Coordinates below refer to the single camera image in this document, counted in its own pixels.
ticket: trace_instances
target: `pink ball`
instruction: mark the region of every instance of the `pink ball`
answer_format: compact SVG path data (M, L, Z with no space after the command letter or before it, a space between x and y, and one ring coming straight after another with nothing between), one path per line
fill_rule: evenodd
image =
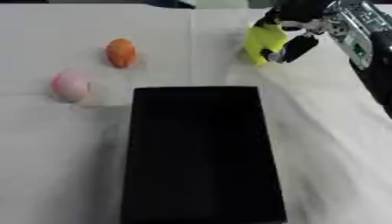
M66 102L80 102L89 92L89 83L79 72L66 70L52 80L53 92Z

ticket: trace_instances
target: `orange ball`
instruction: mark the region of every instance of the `orange ball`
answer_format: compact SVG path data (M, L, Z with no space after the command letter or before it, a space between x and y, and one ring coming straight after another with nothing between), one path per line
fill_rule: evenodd
M119 68L129 67L137 59L135 46L126 38L110 42L106 47L106 55L113 66Z

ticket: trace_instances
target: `tabletop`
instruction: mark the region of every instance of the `tabletop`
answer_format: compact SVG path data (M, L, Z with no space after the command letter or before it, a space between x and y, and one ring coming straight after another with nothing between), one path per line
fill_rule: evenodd
M326 35L291 64L244 60L247 26L265 11L1 5L0 221L116 223L132 90L225 85L260 89L290 224L392 221L392 122ZM135 41L135 67L102 57L116 38ZM121 97L53 101L48 82L64 69Z

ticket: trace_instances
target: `white tablecloth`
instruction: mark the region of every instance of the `white tablecloth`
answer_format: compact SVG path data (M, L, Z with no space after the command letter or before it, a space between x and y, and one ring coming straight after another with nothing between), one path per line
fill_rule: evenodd
M289 223L392 222L392 122L327 36L292 64L242 59L264 12L1 5L0 222L115 223L130 107L51 100L47 83L66 68L108 85L114 104L135 87L258 86ZM135 41L137 66L104 61L115 38Z

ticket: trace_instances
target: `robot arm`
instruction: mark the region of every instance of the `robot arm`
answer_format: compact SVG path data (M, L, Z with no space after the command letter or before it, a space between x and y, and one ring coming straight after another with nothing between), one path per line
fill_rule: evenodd
M287 1L269 11L255 26L280 24L284 31L305 30L280 52L263 49L268 61L292 62L327 32L349 56L367 90L392 117L392 17L363 0Z

